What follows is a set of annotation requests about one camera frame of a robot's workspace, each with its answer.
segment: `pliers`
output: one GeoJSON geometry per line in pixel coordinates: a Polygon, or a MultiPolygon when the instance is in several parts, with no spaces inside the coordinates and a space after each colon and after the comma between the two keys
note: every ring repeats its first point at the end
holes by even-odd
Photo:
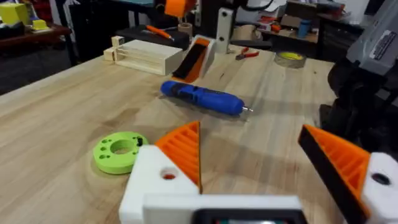
{"type": "Polygon", "coordinates": [[[237,55],[235,57],[235,59],[236,60],[242,60],[242,59],[247,58],[247,57],[255,57],[255,56],[259,55],[258,51],[254,52],[254,53],[247,53],[248,50],[249,50],[249,47],[243,48],[241,53],[239,55],[237,55]]]}

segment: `yellow tape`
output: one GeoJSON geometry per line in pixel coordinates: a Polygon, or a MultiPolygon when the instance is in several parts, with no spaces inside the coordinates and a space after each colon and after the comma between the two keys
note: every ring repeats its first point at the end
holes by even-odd
{"type": "Polygon", "coordinates": [[[276,53],[274,62],[287,68],[302,68],[305,64],[305,56],[294,52],[276,53]]]}

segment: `blue screwdriver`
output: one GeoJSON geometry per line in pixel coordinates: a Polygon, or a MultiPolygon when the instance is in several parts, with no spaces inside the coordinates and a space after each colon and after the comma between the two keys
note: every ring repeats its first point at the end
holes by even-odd
{"type": "Polygon", "coordinates": [[[243,100],[232,94],[209,90],[186,83],[166,81],[162,84],[160,90],[166,96],[176,97],[220,113],[238,115],[242,111],[253,111],[244,106],[243,100]]]}

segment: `green washer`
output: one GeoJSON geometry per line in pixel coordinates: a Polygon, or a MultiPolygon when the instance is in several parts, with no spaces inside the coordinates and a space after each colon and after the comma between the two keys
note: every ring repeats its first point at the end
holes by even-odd
{"type": "Polygon", "coordinates": [[[139,146],[143,144],[148,144],[148,140],[138,133],[110,134],[94,147],[95,163],[105,173],[130,173],[136,161],[139,146]]]}

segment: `yellow object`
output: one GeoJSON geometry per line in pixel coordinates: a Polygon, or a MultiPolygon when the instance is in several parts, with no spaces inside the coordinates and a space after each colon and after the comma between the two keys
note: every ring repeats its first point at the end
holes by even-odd
{"type": "Polygon", "coordinates": [[[48,29],[48,28],[49,27],[47,26],[45,21],[42,19],[37,19],[37,20],[33,21],[33,29],[35,29],[35,30],[44,30],[44,29],[48,29]]]}
{"type": "Polygon", "coordinates": [[[4,3],[0,4],[0,16],[5,24],[15,24],[22,21],[24,25],[28,25],[29,16],[25,4],[4,3]]]}
{"type": "Polygon", "coordinates": [[[276,53],[274,62],[287,68],[302,68],[305,64],[305,56],[294,52],[276,53]]]}

